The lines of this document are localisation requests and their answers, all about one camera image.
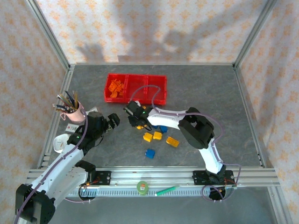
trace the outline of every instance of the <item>green tape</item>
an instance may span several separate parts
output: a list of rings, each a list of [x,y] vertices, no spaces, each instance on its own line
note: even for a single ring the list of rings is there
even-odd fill
[[[137,184],[137,191],[140,195],[146,195],[149,191],[149,185],[145,181],[140,181]]]

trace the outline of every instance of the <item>pen holder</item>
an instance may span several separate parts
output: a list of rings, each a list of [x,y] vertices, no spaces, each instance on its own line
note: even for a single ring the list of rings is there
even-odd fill
[[[60,113],[60,117],[62,118],[62,120],[65,120],[65,116],[67,116],[71,120],[71,122],[75,124],[79,124],[85,120],[85,116],[81,112],[83,106],[80,104],[80,102],[78,103],[79,103],[79,108],[74,113],[65,113],[65,112]]]

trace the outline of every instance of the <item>green marker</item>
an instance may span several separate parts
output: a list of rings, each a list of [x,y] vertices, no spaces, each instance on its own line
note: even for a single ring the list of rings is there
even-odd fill
[[[159,195],[162,195],[162,194],[166,194],[167,192],[173,191],[173,190],[175,190],[175,189],[177,189],[177,188],[179,188],[179,186],[174,186],[174,187],[171,187],[171,188],[167,188],[167,189],[158,191],[157,193],[155,193],[155,196],[159,196]]]

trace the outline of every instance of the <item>red plastic container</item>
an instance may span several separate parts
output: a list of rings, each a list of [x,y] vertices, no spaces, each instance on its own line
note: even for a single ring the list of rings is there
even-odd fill
[[[123,95],[117,95],[116,98],[111,98],[111,91],[108,87],[111,84],[112,80],[120,80],[124,84]],[[160,92],[154,100],[156,105],[165,105],[166,96],[167,96],[167,77],[166,76],[156,76],[156,75],[139,75],[139,74],[116,74],[109,73],[104,89],[104,97],[106,102],[115,102],[115,103],[125,103],[127,104],[132,94],[139,87],[143,85],[157,85],[161,88]],[[150,105],[151,99],[156,93],[157,88],[155,87],[144,87],[144,89],[139,90],[135,95],[133,100],[138,100],[141,104]]]

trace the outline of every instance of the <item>blue block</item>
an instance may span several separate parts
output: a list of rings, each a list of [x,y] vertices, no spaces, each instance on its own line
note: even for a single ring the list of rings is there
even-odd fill
[[[160,126],[160,130],[161,130],[161,133],[166,133],[168,129],[165,126]]]
[[[154,156],[155,156],[155,151],[152,150],[152,149],[148,149],[148,150],[146,150],[145,155],[146,155],[147,157],[153,159]]]

